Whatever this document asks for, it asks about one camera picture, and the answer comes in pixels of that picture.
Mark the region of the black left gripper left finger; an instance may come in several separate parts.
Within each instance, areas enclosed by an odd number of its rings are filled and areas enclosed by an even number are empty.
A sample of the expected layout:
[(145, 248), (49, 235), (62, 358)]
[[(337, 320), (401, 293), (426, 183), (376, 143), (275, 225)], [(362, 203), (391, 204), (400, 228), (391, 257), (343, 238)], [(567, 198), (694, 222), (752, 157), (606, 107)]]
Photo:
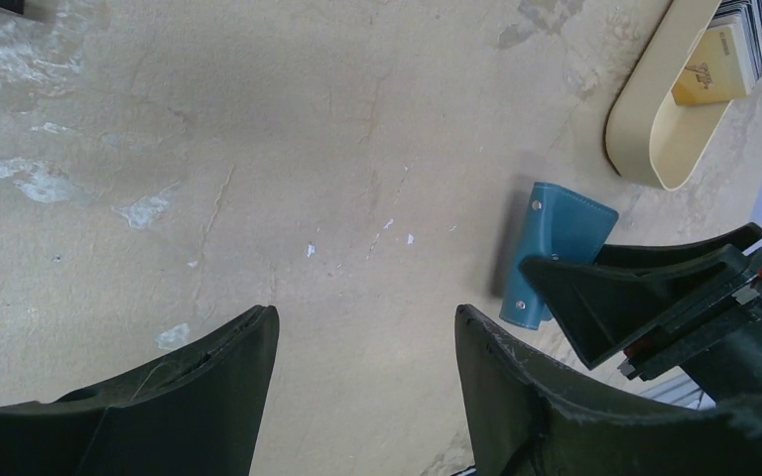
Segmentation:
[(247, 474), (279, 330), (256, 305), (113, 378), (0, 407), (0, 475)]

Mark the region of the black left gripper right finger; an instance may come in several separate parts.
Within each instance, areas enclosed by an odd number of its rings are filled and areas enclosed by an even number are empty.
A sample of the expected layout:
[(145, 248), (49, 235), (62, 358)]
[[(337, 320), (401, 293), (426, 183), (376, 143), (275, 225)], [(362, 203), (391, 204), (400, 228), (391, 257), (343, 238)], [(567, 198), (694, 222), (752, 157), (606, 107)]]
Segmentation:
[(762, 396), (707, 411), (591, 379), (479, 309), (454, 319), (457, 367), (481, 475), (762, 475)]

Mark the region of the cream oval card tray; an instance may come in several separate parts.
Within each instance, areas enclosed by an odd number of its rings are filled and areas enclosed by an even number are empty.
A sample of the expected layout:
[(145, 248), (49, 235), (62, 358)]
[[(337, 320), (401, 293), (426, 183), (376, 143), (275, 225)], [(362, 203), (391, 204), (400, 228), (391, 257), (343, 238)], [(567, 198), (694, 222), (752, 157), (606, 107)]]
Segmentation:
[(672, 95), (719, 5), (673, 1), (613, 103), (605, 149), (624, 179), (667, 191), (681, 188), (731, 105), (680, 106)]

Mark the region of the stack of cards in tray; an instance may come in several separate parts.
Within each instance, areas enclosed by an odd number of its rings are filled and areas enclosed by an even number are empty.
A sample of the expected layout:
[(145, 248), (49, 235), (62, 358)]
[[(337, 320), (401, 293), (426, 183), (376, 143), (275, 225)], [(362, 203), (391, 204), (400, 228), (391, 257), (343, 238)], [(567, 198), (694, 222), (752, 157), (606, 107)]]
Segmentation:
[(749, 95), (762, 77), (762, 0), (722, 1), (672, 88), (679, 106)]

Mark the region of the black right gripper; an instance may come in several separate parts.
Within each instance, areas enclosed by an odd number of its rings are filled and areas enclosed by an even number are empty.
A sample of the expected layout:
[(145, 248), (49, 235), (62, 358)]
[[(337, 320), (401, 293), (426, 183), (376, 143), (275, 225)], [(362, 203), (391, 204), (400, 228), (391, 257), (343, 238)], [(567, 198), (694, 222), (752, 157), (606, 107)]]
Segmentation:
[(719, 403), (762, 395), (762, 267), (734, 293), (761, 239), (749, 222), (694, 243), (606, 244), (591, 264), (528, 258), (521, 271), (587, 368), (624, 352), (628, 379), (679, 367)]

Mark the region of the black whiteboard clip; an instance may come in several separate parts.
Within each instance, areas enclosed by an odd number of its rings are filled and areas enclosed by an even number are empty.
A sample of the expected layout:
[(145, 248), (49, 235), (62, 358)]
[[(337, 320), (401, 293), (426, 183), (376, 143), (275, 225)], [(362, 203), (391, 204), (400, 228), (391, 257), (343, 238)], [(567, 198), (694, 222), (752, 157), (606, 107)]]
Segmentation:
[(17, 15), (25, 14), (25, 0), (0, 0), (0, 10)]

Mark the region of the blue leather card holder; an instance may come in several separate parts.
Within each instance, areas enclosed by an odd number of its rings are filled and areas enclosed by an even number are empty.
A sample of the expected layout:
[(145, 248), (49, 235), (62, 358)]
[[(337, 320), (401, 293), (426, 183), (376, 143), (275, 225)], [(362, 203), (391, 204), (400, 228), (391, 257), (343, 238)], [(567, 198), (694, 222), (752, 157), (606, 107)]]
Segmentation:
[(617, 210), (561, 185), (537, 181), (525, 203), (520, 236), (511, 247), (499, 317), (536, 330), (552, 318), (521, 271), (531, 257), (571, 264), (594, 261), (619, 218)]

